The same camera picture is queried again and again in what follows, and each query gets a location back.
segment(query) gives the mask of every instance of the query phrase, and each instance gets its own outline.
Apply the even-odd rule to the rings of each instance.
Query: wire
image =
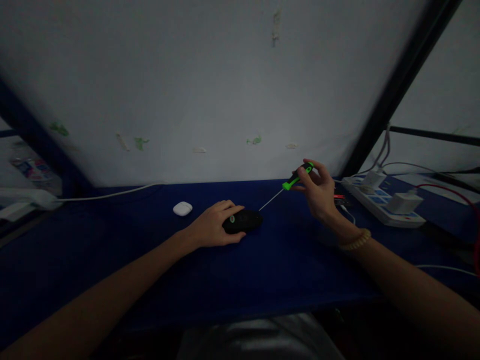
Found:
[[[373,162],[373,165],[370,168],[368,168],[367,170],[356,173],[352,177],[355,177],[355,176],[360,175],[360,174],[368,173],[370,170],[372,170],[377,165],[380,158],[382,157],[382,154],[384,153],[384,150],[385,150],[385,147],[387,146],[387,143],[389,142],[389,138],[390,138],[390,123],[388,123],[388,125],[386,126],[385,137],[383,138],[383,144],[381,146],[380,152],[378,153],[378,156],[376,157],[375,161]]]
[[[475,274],[474,272],[462,270],[462,269],[459,269],[459,268],[456,268],[456,267],[451,267],[451,266],[443,266],[443,265],[415,265],[415,266],[417,268],[420,268],[420,269],[421,268],[438,268],[438,269],[455,270],[455,271],[459,271],[461,273],[465,273],[465,274],[477,277],[477,274]]]
[[[94,196],[94,197],[79,197],[79,198],[70,198],[70,199],[58,199],[57,201],[65,203],[65,202],[70,202],[70,201],[100,200],[100,199],[112,198],[112,197],[118,196],[118,195],[130,194],[130,193],[134,193],[134,192],[139,191],[139,190],[150,188],[152,186],[165,185],[165,184],[166,184],[165,182],[156,182],[156,183],[153,183],[153,184],[150,184],[150,185],[137,187],[137,188],[134,188],[132,190],[120,191],[120,192],[116,192],[116,193],[108,194],[108,195]]]
[[[347,208],[344,205],[340,205],[340,207],[344,212],[346,212],[348,215],[350,215],[351,219],[353,220],[352,221],[353,225],[357,225],[357,219],[355,219],[355,216],[353,216],[351,213],[349,213],[349,211],[347,210]]]
[[[386,155],[385,157],[383,158],[383,160],[381,161],[379,167],[382,169],[384,167],[384,164],[385,164],[385,161],[387,160],[387,158],[389,157],[390,155],[390,126],[387,128],[387,134],[388,134],[388,139],[386,141]]]
[[[475,265],[474,266],[475,267],[475,272],[476,272],[477,276],[480,278],[480,264],[479,264],[479,257],[480,257],[480,210],[479,210],[479,208],[476,207],[473,202],[471,202],[469,199],[467,199],[461,193],[459,193],[455,190],[452,190],[448,187],[445,187],[445,186],[434,185],[434,184],[420,184],[420,185],[415,186],[415,188],[418,189],[418,188],[422,188],[422,187],[426,187],[426,186],[431,186],[431,187],[434,187],[434,188],[440,188],[440,189],[444,189],[444,190],[447,190],[449,192],[454,193],[455,195],[461,197],[463,199],[463,201],[465,201],[468,205],[470,205],[473,212],[475,213],[476,221],[477,221],[477,225],[478,225],[478,230],[477,230],[475,245],[473,246],[473,263]]]
[[[417,168],[422,168],[422,169],[428,170],[428,171],[430,171],[430,172],[432,172],[432,173],[442,174],[442,172],[439,172],[439,171],[436,171],[436,170],[432,170],[431,168],[428,168],[428,167],[425,167],[425,166],[421,166],[421,165],[417,165],[417,164],[414,164],[414,163],[411,163],[411,162],[400,162],[400,161],[389,162],[389,163],[386,163],[385,165],[383,165],[382,168],[387,167],[388,165],[393,165],[393,164],[411,165],[411,166],[415,166],[415,167],[417,167]]]

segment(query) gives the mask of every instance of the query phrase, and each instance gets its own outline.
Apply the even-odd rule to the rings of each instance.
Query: plug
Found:
[[[385,209],[394,214],[406,215],[413,213],[423,200],[417,195],[416,188],[408,192],[397,192],[392,196]]]
[[[62,205],[57,197],[41,189],[18,189],[0,187],[0,206],[28,203],[40,210],[55,210]]]
[[[384,169],[381,167],[377,171],[370,170],[361,182],[362,186],[370,187],[373,189],[378,188],[387,177],[387,175],[385,175],[383,171]]]

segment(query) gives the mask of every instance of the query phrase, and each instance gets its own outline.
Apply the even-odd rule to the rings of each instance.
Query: white power strip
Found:
[[[373,189],[373,194],[362,192],[360,190],[362,181],[363,178],[361,177],[344,177],[341,180],[341,184],[383,224],[396,228],[414,229],[422,226],[426,222],[426,220],[416,212],[398,215],[388,211],[385,206],[392,197],[379,187]]]

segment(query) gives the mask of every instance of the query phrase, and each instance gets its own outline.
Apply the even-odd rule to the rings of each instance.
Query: computer mouse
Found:
[[[227,234],[247,233],[262,225],[263,220],[264,218],[258,211],[243,209],[225,220],[222,227]]]
[[[194,207],[188,202],[182,201],[173,207],[173,212],[178,216],[188,215]]]

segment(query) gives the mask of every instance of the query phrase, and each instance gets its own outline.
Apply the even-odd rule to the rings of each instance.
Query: screwdriver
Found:
[[[301,166],[302,168],[305,169],[306,173],[307,174],[310,174],[310,172],[314,169],[314,164],[312,162],[304,162],[303,165]],[[273,199],[275,199],[278,195],[280,195],[280,193],[283,191],[283,190],[290,190],[292,188],[292,186],[296,183],[298,183],[300,181],[300,178],[299,178],[299,174],[297,173],[297,170],[295,170],[293,172],[293,175],[288,179],[288,181],[284,182],[281,187],[283,189],[281,189],[279,192],[276,193],[276,195],[274,197],[272,197],[270,200],[267,201],[267,203],[265,205],[263,205],[260,210],[262,210],[264,207],[266,207]]]

